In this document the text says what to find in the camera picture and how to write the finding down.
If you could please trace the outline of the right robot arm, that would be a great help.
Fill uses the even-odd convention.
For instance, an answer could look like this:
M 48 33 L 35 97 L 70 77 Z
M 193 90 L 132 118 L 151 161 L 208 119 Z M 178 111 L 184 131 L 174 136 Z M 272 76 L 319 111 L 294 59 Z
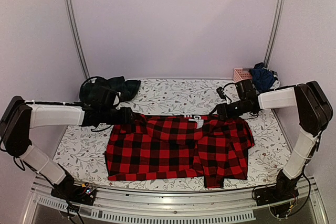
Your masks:
M 316 81 L 299 83 L 259 93 L 251 80 L 235 83 L 237 101 L 218 104 L 212 111 L 222 121 L 263 110 L 291 110 L 298 123 L 297 140 L 280 172 L 286 180 L 295 180 L 319 150 L 321 137 L 333 118 L 333 108 Z

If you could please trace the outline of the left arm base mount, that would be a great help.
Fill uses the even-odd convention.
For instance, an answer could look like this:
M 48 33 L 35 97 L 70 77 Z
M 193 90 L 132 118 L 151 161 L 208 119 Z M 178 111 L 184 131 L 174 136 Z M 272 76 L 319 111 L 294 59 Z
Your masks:
M 96 186 L 90 183 L 76 185 L 74 178 L 67 174 L 59 184 L 53 185 L 51 195 L 70 202 L 92 206 L 96 198 L 96 189 Z

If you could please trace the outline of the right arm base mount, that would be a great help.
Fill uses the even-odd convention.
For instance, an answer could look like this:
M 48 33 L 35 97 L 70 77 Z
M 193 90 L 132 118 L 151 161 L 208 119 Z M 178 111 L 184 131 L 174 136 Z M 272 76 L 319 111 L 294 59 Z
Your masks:
M 256 201 L 257 206 L 275 204 L 270 207 L 271 214 L 279 219 L 287 218 L 291 214 L 297 198 L 299 196 L 297 190 L 296 179 L 288 179 L 287 177 L 277 178 L 274 186 L 263 186 L 259 189 L 255 187 L 252 190 L 252 199 Z

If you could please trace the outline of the red black plaid shirt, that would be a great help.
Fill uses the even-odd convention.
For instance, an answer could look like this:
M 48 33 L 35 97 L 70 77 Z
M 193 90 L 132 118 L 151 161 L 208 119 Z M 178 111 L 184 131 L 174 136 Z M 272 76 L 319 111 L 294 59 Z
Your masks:
M 203 177 L 213 189 L 247 179 L 254 144 L 242 118 L 136 114 L 132 124 L 113 127 L 104 156 L 110 181 Z

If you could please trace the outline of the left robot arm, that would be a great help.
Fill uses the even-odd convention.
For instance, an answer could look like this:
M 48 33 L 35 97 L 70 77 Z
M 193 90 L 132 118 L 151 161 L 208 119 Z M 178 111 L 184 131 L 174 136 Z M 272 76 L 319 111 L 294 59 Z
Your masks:
M 34 172 L 45 176 L 67 200 L 78 195 L 74 178 L 50 159 L 29 138 L 36 127 L 74 125 L 94 126 L 124 125 L 133 122 L 131 108 L 119 107 L 120 93 L 99 88 L 96 96 L 81 102 L 27 101 L 14 96 L 1 118 L 2 151 L 27 165 Z

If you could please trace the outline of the dark green plaid skirt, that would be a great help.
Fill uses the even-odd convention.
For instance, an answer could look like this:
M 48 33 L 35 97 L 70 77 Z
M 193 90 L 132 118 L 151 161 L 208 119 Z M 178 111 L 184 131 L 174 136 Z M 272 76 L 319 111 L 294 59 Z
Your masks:
M 94 76 L 82 83 L 79 90 L 79 100 L 89 103 L 98 97 L 101 91 L 112 91 L 120 93 L 120 101 L 131 101 L 135 98 L 141 85 L 141 80 L 126 80 L 124 76 L 104 77 Z

